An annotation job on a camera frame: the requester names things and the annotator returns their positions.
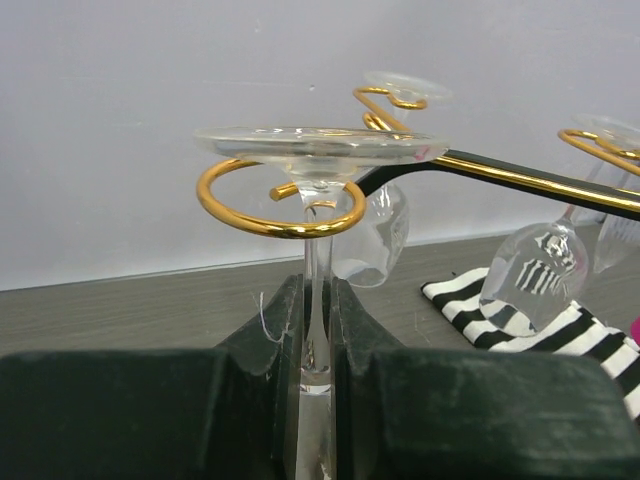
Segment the gold wine glass rack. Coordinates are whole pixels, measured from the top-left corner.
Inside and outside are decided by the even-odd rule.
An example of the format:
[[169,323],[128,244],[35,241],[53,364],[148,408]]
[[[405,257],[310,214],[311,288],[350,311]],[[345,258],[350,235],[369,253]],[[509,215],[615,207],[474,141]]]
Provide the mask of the gold wine glass rack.
[[[366,210],[366,196],[387,182],[414,172],[434,170],[631,220],[639,217],[636,193],[451,150],[444,140],[394,126],[393,118],[370,98],[380,91],[362,87],[354,95],[389,126],[386,131],[307,127],[222,127],[195,131],[200,148],[225,158],[199,178],[196,195],[200,204],[217,220],[252,234],[283,239],[321,238],[358,223]],[[352,198],[352,209],[333,220],[276,222],[236,211],[214,197],[212,185],[216,179],[259,164],[279,167],[292,179],[291,183],[272,190],[270,196],[275,201],[304,192],[320,201],[323,194],[336,196],[345,190]]]

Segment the pink plastic wine glass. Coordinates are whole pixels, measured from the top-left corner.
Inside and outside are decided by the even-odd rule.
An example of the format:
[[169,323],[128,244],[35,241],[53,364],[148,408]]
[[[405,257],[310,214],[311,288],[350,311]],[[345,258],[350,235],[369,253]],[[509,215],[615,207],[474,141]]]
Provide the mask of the pink plastic wine glass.
[[631,323],[629,333],[635,349],[638,350],[640,348],[640,317]]

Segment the clear stemmed wine glass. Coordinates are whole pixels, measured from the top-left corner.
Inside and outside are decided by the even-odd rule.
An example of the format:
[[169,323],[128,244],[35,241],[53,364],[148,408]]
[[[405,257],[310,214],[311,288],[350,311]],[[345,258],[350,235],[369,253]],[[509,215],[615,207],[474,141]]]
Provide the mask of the clear stemmed wine glass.
[[[580,130],[563,129],[561,140],[599,159],[591,182],[612,157],[627,171],[639,163],[639,128],[607,116],[577,114]],[[530,337],[551,323],[580,293],[589,272],[587,249],[575,231],[577,207],[554,222],[511,234],[496,252],[479,295],[482,315],[514,337]]]

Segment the clear champagne flute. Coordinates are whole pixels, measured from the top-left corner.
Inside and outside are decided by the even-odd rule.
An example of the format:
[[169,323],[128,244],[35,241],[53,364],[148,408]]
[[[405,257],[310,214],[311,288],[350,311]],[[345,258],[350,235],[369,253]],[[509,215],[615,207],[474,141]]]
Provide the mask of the clear champagne flute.
[[[330,320],[333,238],[357,224],[366,209],[365,196],[350,181],[370,167],[429,162],[444,154],[449,143],[400,130],[312,127],[202,128],[194,137],[200,148],[226,158],[203,173],[197,183],[199,202],[210,215],[236,229],[304,242],[299,407],[289,476],[330,479],[335,470],[335,360]],[[301,195],[304,223],[251,217],[215,199],[215,180],[256,164],[272,165],[289,176]]]

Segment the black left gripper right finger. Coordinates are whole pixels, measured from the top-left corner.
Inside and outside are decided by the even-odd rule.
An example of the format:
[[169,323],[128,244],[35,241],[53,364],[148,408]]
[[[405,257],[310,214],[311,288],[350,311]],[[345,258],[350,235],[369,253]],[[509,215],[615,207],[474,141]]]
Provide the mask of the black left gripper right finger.
[[331,287],[339,479],[632,479],[636,426],[593,360],[409,348]]

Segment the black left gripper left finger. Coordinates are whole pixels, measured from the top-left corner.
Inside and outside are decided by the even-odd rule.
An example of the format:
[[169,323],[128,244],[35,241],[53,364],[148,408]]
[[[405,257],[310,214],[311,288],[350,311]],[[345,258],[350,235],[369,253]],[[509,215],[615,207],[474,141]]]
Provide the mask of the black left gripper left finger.
[[1,360],[5,479],[290,479],[302,280],[204,349]]

